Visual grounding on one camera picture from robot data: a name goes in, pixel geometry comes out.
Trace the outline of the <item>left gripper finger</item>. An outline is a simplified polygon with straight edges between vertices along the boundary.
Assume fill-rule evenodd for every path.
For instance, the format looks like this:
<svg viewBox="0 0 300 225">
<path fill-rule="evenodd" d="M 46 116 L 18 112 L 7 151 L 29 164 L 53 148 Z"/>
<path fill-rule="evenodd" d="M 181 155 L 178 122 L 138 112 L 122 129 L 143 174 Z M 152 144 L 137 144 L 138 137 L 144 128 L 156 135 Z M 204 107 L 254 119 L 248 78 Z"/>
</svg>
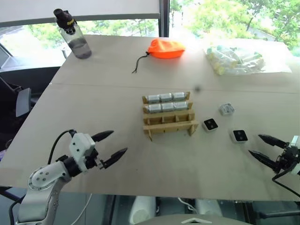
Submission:
<svg viewBox="0 0 300 225">
<path fill-rule="evenodd" d="M 103 139 L 106 139 L 109 135 L 111 135 L 114 131 L 113 130 L 107 130 L 107 131 L 103 131 L 100 133 L 97 133 L 95 135 L 93 135 L 91 138 L 93 141 L 95 142 L 100 142 Z"/>
<path fill-rule="evenodd" d="M 111 157 L 103 163 L 103 167 L 108 168 L 114 163 L 116 163 L 125 154 L 127 150 L 128 148 L 126 147 L 112 154 Z"/>
</svg>

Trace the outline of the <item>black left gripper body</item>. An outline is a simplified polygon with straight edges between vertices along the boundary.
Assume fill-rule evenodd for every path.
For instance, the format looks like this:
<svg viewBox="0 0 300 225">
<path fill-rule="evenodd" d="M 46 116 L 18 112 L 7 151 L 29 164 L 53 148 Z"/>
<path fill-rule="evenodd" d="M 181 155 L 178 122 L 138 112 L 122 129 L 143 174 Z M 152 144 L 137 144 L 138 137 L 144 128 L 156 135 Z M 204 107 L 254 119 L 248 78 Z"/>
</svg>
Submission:
<svg viewBox="0 0 300 225">
<path fill-rule="evenodd" d="M 87 169 L 91 169 L 93 167 L 98 167 L 99 169 L 104 169 L 104 161 L 98 157 L 98 152 L 96 149 L 93 149 L 92 152 L 85 157 L 85 166 Z"/>
</svg>

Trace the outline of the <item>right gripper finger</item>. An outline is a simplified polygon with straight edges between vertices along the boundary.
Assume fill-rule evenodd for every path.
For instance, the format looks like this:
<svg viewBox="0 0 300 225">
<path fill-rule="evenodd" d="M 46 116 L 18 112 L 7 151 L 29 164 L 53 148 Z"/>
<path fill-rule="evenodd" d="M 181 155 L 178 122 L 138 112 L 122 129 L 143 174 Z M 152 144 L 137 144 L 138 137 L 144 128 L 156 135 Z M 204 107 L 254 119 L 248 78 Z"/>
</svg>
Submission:
<svg viewBox="0 0 300 225">
<path fill-rule="evenodd" d="M 270 135 L 263 135 L 263 134 L 259 134 L 258 135 L 265 143 L 271 145 L 271 146 L 277 146 L 279 148 L 286 148 L 287 147 L 287 143 L 279 140 L 273 136 Z"/>
<path fill-rule="evenodd" d="M 272 161 L 269 157 L 266 155 L 257 152 L 257 151 L 252 151 L 249 150 L 249 153 L 256 158 L 258 161 L 260 161 L 262 164 L 266 165 L 267 167 L 271 168 L 274 173 L 278 173 L 278 165 L 276 162 Z"/>
</svg>

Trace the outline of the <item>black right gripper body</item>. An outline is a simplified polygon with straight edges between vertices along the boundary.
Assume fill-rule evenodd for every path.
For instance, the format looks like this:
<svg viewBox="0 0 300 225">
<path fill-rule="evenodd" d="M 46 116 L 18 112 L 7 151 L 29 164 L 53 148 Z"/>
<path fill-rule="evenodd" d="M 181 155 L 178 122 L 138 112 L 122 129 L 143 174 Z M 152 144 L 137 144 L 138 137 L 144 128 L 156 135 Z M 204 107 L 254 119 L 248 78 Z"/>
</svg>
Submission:
<svg viewBox="0 0 300 225">
<path fill-rule="evenodd" d="M 291 174 L 300 173 L 300 148 L 297 144 L 290 144 L 285 148 L 282 155 L 277 158 L 278 168 L 275 173 L 281 171 Z"/>
</svg>

